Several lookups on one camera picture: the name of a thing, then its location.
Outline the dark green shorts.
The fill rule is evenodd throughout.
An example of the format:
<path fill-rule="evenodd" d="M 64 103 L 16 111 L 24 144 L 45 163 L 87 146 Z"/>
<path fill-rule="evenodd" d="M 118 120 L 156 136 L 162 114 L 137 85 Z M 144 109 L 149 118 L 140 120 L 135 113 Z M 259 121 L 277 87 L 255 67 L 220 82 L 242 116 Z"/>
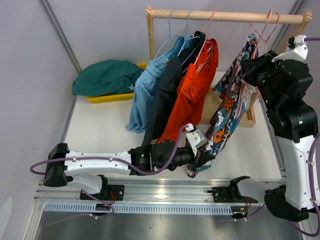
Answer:
<path fill-rule="evenodd" d="M 133 93 L 144 69 L 128 60 L 104 60 L 83 69 L 72 83 L 72 94 L 85 97 Z"/>

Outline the patterned colourful shorts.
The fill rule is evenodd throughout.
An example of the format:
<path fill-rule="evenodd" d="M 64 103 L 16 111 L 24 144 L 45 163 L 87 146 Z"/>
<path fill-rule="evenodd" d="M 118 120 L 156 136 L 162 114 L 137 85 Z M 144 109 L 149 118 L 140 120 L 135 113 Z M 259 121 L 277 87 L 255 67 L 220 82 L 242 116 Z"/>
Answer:
<path fill-rule="evenodd" d="M 211 167 L 212 160 L 225 148 L 246 113 L 253 91 L 250 87 L 245 87 L 241 61 L 259 57 L 257 43 L 257 36 L 250 33 L 242 50 L 214 86 L 213 92 L 222 102 L 211 117 L 210 128 L 205 133 L 208 142 L 204 145 L 204 153 L 209 155 L 210 160 L 197 167 L 189 164 L 186 168 L 188 177 L 195 178 L 198 173 Z"/>

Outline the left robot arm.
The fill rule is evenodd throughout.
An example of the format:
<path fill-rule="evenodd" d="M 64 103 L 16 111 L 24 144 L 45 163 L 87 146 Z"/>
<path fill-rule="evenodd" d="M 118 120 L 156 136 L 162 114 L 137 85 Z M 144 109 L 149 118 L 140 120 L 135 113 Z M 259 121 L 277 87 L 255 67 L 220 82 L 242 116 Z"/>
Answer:
<path fill-rule="evenodd" d="M 53 188 L 71 185 L 103 200 L 109 188 L 102 175 L 93 176 L 93 173 L 150 176 L 161 168 L 174 171 L 188 166 L 195 170 L 213 159 L 203 146 L 195 148 L 187 144 L 175 148 L 171 140 L 116 153 L 85 153 L 70 150 L 67 143 L 59 143 L 48 155 L 43 184 Z"/>

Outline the pink hanger patterned shorts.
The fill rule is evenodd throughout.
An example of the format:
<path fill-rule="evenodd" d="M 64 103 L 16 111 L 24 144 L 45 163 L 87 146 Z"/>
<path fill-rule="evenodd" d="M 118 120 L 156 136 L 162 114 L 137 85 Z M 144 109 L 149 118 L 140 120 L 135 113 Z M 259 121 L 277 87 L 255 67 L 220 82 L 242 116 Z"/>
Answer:
<path fill-rule="evenodd" d="M 254 32 L 258 34 L 258 40 L 257 40 L 257 42 L 254 44 L 254 49 L 253 49 L 253 52 L 252 52 L 252 54 L 251 54 L 251 56 L 250 56 L 250 59 L 254 59 L 254 58 L 256 57 L 256 52 L 257 52 L 257 49 L 258 49 L 258 46 L 259 46 L 261 40 L 265 43 L 265 45 L 267 44 L 267 41 L 268 41 L 268 40 L 264 40 L 264 39 L 263 39 L 263 34 L 264 34 L 264 32 L 265 32 L 265 30 L 266 30 L 266 27 L 267 27 L 267 25 L 268 25 L 268 23 L 269 23 L 269 21 L 270 21 L 272 12 L 273 12 L 273 9 L 271 8 L 270 11 L 269 11 L 268 14 L 267 14 L 267 17 L 266 17 L 267 20 L 266 20 L 266 23 L 265 23 L 264 28 L 263 28 L 263 30 L 262 30 L 261 33 L 259 33 L 259 32 L 255 29 L 255 26 L 254 26 L 253 24 L 250 25 L 250 27 L 253 27 Z M 244 95 L 245 95 L 245 93 L 246 93 L 246 88 L 247 88 L 247 84 L 246 84 L 246 83 L 243 83 L 243 84 L 241 85 L 241 88 L 240 88 L 239 103 L 238 103 L 238 112 L 237 112 L 237 116 L 238 116 L 238 117 L 240 116 L 240 114 L 241 114 L 241 112 L 242 112 L 242 109 L 243 109 Z"/>

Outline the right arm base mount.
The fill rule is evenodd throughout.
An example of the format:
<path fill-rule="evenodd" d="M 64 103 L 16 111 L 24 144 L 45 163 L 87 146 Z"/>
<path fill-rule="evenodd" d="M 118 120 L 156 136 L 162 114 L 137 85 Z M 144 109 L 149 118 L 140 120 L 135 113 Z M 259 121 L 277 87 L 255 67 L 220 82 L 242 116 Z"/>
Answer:
<path fill-rule="evenodd" d="M 215 186 L 210 190 L 207 190 L 206 192 L 212 195 L 213 201 L 215 203 L 258 203 L 256 199 L 239 195 L 238 190 L 234 190 L 228 186 Z"/>

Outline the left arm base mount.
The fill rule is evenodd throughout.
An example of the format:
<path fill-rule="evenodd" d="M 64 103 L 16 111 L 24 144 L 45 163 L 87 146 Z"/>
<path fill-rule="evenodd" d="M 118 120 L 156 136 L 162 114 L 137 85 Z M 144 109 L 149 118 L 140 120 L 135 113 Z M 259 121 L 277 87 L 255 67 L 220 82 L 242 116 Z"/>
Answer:
<path fill-rule="evenodd" d="M 84 190 L 81 190 L 79 196 L 80 200 L 92 200 L 85 192 L 103 201 L 122 201 L 124 198 L 125 186 L 121 184 L 111 184 L 106 187 L 86 186 Z"/>

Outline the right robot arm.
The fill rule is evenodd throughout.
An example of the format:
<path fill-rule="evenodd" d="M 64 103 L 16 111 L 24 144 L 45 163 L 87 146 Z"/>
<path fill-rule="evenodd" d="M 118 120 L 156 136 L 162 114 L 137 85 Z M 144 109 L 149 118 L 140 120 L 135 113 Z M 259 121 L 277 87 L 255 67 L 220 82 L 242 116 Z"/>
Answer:
<path fill-rule="evenodd" d="M 244 81 L 258 88 L 266 106 L 284 161 L 286 183 L 277 186 L 242 176 L 232 180 L 235 185 L 228 189 L 228 196 L 234 202 L 250 197 L 263 202 L 277 218 L 304 221 L 320 206 L 313 145 L 318 138 L 318 117 L 303 100 L 313 82 L 309 67 L 292 58 L 279 59 L 274 51 L 242 60 L 240 66 Z"/>

